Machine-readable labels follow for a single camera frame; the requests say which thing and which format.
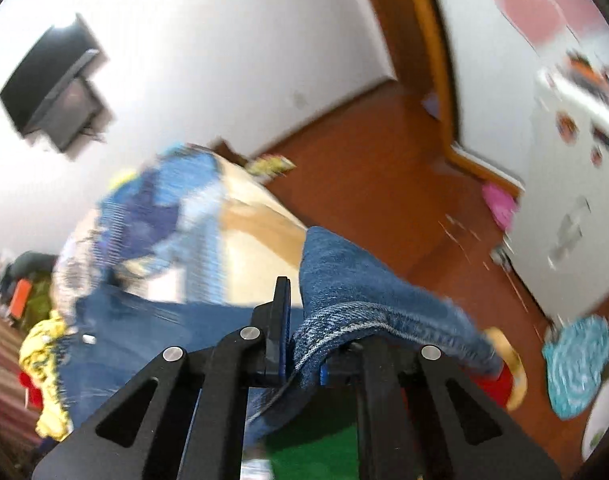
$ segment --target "fridge magnet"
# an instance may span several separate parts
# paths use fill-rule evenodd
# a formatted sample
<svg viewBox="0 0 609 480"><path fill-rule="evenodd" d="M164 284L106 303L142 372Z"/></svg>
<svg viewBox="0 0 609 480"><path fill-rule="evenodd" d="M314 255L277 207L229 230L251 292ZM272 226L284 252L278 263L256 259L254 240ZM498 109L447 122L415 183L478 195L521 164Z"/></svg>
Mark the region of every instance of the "fridge magnet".
<svg viewBox="0 0 609 480"><path fill-rule="evenodd" d="M609 134L605 133L594 124L591 129L591 135L593 136L593 140L595 140L598 144L602 144L603 147L609 152Z"/></svg>
<svg viewBox="0 0 609 480"><path fill-rule="evenodd" d="M558 133L561 139L566 144L574 144L576 137L578 136L578 127L574 120L564 112L558 112L556 115L556 125L558 126Z"/></svg>
<svg viewBox="0 0 609 480"><path fill-rule="evenodd" d="M594 146L591 150L591 162L596 168L602 165L602 152L598 146Z"/></svg>
<svg viewBox="0 0 609 480"><path fill-rule="evenodd" d="M609 83L596 72L589 60L579 52L568 52L566 77L579 88L609 104Z"/></svg>

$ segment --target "red cloth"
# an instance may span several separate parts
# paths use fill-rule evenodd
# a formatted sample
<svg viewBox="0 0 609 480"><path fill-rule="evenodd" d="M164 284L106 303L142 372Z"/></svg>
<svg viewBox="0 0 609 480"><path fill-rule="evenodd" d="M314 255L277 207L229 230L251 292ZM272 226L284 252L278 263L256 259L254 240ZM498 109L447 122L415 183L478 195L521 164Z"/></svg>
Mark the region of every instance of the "red cloth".
<svg viewBox="0 0 609 480"><path fill-rule="evenodd" d="M470 376L473 383L477 384L478 387L485 392L491 399L495 400L502 408L507 406L507 401L511 396L513 390L513 376L509 367L505 363L502 367L500 377L496 380L487 379L480 376Z"/></svg>
<svg viewBox="0 0 609 480"><path fill-rule="evenodd" d="M31 406L35 406L38 410L42 411L44 407L42 403L42 392L39 388L36 388L31 381L31 377L29 377L24 372L20 372L18 374L18 380L20 384L24 386L28 390L28 403Z"/></svg>

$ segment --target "white wall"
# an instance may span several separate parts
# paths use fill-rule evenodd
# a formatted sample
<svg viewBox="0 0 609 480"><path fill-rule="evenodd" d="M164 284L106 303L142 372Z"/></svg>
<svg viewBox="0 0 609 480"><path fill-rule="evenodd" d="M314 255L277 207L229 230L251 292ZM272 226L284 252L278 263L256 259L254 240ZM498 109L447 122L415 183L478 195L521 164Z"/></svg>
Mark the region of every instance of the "white wall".
<svg viewBox="0 0 609 480"><path fill-rule="evenodd" d="M114 115L75 159L29 146L0 105L0 247L59 251L110 177L177 141L261 150L393 70L369 0L4 0L0 89L40 35L82 14Z"/></svg>

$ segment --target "pile of clothes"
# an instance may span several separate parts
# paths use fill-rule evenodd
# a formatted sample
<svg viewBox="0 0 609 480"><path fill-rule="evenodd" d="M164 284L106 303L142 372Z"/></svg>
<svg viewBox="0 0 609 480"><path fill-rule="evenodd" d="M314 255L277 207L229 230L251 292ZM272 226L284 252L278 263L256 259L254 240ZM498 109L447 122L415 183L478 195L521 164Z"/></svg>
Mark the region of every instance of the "pile of clothes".
<svg viewBox="0 0 609 480"><path fill-rule="evenodd" d="M24 335L49 317L51 272L56 258L33 251L14 258L11 251L0 250L0 317Z"/></svg>
<svg viewBox="0 0 609 480"><path fill-rule="evenodd" d="M288 381L250 394L246 445L293 418L326 356L353 339L433 344L474 374L502 375L501 356L460 308L350 241L304 229L230 166L209 150L174 146L113 189L67 241L53 273L54 309L20 351L44 397L40 435L62 440L168 346L195 351L247 325L279 275L302 303L292 310ZM251 280L235 278L240 266ZM164 297L160 280L172 284Z"/></svg>

